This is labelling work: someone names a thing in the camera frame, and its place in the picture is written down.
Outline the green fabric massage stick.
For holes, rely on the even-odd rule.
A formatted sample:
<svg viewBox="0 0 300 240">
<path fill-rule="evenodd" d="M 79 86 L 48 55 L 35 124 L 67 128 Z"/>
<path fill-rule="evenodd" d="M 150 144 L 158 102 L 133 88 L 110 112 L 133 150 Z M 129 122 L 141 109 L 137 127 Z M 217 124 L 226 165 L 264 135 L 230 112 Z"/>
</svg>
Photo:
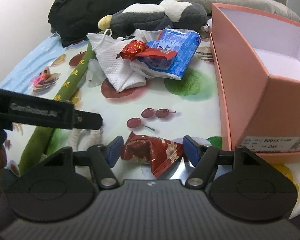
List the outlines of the green fabric massage stick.
<svg viewBox="0 0 300 240">
<path fill-rule="evenodd" d="M 89 61 L 94 58 L 95 53 L 92 50 L 92 45 L 88 44 L 87 51 L 81 61 L 62 84 L 54 99 L 49 101 L 47 110 L 51 111 L 52 114 L 47 113 L 44 115 L 47 120 L 35 128 L 21 155 L 19 170 L 22 175 L 39 163 L 57 124 L 66 122 L 66 119 L 70 116 L 69 109 L 73 108 L 73 105 L 68 101 L 87 72 Z"/>
</svg>

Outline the dark red snack packet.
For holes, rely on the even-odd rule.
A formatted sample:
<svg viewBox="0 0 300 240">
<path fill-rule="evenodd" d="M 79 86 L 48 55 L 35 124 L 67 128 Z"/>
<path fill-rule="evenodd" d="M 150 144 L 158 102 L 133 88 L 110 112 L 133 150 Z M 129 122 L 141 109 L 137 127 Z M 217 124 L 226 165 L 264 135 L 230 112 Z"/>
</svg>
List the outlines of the dark red snack packet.
<svg viewBox="0 0 300 240">
<path fill-rule="evenodd" d="M 183 153 L 181 143 L 131 132 L 123 146 L 121 159 L 149 164 L 151 173 L 158 178 L 182 157 Z"/>
</svg>

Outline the red foil candy wrapper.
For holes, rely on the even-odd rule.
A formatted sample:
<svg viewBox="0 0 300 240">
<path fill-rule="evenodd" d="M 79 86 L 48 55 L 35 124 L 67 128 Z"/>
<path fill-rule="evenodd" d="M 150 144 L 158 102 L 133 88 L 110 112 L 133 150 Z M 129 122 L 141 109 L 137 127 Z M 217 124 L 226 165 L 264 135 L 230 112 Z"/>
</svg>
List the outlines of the red foil candy wrapper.
<svg viewBox="0 0 300 240">
<path fill-rule="evenodd" d="M 154 59 L 170 60 L 178 53 L 173 50 L 158 49 L 148 46 L 143 41 L 132 40 L 116 56 L 116 59 L 128 59 L 134 61 L 139 57 L 150 57 Z"/>
</svg>

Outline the printed food pattern mat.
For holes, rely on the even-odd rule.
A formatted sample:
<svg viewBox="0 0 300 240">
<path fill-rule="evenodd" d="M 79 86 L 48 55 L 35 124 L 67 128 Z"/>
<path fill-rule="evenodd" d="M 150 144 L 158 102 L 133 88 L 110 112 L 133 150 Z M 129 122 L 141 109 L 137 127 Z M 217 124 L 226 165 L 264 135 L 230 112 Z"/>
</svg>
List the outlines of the printed food pattern mat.
<svg viewBox="0 0 300 240">
<path fill-rule="evenodd" d="M 181 81 L 153 79 L 143 87 L 117 93 L 105 79 L 82 79 L 71 101 L 78 110 L 101 114 L 102 128 L 57 129 L 41 140 L 32 136 L 33 126 L 14 124 L 5 142 L 7 168 L 19 175 L 25 160 L 43 160 L 64 146 L 83 151 L 95 144 L 106 145 L 117 136 L 127 139 L 130 133 L 173 143 L 189 135 L 200 145 L 225 147 L 218 86 L 208 35 L 203 36 Z"/>
</svg>

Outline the light blue bedsheet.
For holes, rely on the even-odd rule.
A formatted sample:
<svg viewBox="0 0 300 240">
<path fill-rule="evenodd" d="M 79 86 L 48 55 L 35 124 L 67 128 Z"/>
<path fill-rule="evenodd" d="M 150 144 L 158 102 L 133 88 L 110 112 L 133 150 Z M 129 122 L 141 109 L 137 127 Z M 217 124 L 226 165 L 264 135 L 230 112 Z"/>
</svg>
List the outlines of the light blue bedsheet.
<svg viewBox="0 0 300 240">
<path fill-rule="evenodd" d="M 49 36 L 13 68 L 0 83 L 0 89 L 30 94 L 35 77 L 64 51 L 60 36 L 58 34 Z"/>
</svg>

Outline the white plastic bag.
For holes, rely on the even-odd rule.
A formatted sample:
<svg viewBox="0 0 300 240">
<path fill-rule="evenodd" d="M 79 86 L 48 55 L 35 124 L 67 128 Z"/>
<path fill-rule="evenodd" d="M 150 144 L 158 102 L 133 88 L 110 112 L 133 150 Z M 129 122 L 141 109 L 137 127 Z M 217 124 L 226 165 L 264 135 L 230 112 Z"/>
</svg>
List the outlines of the white plastic bag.
<svg viewBox="0 0 300 240">
<path fill-rule="evenodd" d="M 96 59 L 89 60 L 85 79 L 90 87 L 100 86 L 106 79 L 106 75 Z"/>
</svg>

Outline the white paper towel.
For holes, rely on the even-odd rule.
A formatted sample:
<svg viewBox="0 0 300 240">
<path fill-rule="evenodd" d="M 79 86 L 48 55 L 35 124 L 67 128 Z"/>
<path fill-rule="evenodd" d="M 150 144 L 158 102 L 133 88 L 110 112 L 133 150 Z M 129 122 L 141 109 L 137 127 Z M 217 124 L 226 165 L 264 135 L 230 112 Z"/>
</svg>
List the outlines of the white paper towel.
<svg viewBox="0 0 300 240">
<path fill-rule="evenodd" d="M 146 78 L 131 68 L 130 60 L 119 56 L 130 40 L 124 37 L 112 38 L 110 29 L 104 33 L 88 33 L 87 38 L 106 78 L 118 93 L 147 84 Z"/>
</svg>

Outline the pink feather keychain toy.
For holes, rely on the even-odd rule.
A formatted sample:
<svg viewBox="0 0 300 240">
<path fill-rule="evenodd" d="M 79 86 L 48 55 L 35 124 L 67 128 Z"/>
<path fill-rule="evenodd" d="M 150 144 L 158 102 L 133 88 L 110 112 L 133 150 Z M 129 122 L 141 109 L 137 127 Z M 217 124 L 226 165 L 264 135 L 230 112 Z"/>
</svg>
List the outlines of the pink feather keychain toy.
<svg viewBox="0 0 300 240">
<path fill-rule="evenodd" d="M 50 68 L 45 67 L 44 70 L 40 72 L 40 74 L 37 77 L 35 77 L 34 80 L 32 81 L 33 91 L 44 90 L 49 88 L 51 86 L 49 81 L 50 77 L 51 77 Z"/>
</svg>

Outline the grey penguin plush toy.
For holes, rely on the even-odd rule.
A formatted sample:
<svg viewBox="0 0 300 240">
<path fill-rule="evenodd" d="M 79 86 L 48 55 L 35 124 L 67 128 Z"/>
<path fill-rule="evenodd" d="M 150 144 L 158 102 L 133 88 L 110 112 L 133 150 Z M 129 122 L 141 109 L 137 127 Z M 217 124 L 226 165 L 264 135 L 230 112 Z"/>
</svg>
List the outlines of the grey penguin plush toy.
<svg viewBox="0 0 300 240">
<path fill-rule="evenodd" d="M 208 21 L 198 3 L 163 0 L 159 4 L 135 3 L 98 22 L 101 31 L 110 29 L 117 36 L 129 36 L 136 29 L 156 31 L 165 28 L 199 31 Z"/>
</svg>

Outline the black jacket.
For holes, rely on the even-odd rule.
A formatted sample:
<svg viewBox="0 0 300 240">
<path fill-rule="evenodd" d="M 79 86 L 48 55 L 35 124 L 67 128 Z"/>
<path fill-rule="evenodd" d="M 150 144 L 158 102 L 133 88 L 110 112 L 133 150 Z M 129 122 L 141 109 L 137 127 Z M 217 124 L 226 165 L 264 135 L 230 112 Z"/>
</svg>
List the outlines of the black jacket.
<svg viewBox="0 0 300 240">
<path fill-rule="evenodd" d="M 98 33 L 98 22 L 134 3 L 159 3 L 162 0 L 55 0 L 48 23 L 61 38 L 63 47 L 82 41 L 88 33 Z"/>
</svg>

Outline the pink cardboard box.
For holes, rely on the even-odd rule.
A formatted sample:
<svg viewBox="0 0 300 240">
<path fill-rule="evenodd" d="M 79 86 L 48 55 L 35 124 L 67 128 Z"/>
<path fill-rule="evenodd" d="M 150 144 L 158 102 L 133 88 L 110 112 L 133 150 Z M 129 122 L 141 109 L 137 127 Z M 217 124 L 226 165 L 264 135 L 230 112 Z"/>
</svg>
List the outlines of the pink cardboard box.
<svg viewBox="0 0 300 240">
<path fill-rule="evenodd" d="M 300 162 L 300 23 L 215 3 L 210 37 L 223 148 Z"/>
</svg>

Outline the blue snack packet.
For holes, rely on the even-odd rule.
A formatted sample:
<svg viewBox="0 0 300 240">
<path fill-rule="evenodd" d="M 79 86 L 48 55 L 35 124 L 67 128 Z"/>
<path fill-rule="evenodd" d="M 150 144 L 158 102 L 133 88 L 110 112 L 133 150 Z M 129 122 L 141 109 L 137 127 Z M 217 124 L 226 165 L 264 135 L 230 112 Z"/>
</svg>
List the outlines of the blue snack packet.
<svg viewBox="0 0 300 240">
<path fill-rule="evenodd" d="M 160 55 L 138 56 L 130 66 L 148 79 L 160 77 L 181 80 L 201 41 L 195 31 L 164 29 L 157 40 L 146 43 Z"/>
</svg>

